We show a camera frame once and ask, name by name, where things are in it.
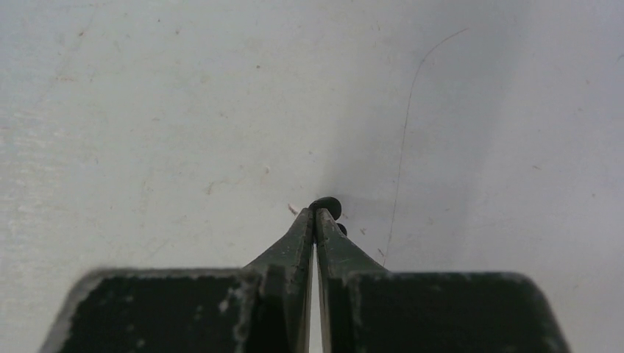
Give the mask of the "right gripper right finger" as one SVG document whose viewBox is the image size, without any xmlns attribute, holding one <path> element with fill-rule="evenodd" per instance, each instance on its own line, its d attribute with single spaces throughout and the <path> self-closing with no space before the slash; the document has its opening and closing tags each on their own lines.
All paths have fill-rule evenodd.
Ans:
<svg viewBox="0 0 624 353">
<path fill-rule="evenodd" d="M 326 352 L 568 352 L 550 305 L 510 272 L 392 272 L 316 213 Z"/>
</svg>

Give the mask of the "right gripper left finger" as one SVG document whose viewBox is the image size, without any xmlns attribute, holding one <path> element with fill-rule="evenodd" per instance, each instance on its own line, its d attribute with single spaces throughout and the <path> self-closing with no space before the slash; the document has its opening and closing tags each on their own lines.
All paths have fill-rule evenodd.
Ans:
<svg viewBox="0 0 624 353">
<path fill-rule="evenodd" d="M 313 213 L 241 268 L 100 268 L 68 292 L 43 352 L 306 352 Z"/>
</svg>

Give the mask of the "black earbud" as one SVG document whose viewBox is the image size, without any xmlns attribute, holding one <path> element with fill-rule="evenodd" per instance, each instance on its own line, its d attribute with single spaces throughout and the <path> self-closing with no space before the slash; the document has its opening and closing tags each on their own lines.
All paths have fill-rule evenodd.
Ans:
<svg viewBox="0 0 624 353">
<path fill-rule="evenodd" d="M 308 213 L 316 242 L 331 232 L 340 232 L 342 236 L 347 236 L 346 227 L 338 222 L 342 216 L 342 205 L 337 198 L 326 196 L 313 201 L 308 206 Z"/>
</svg>

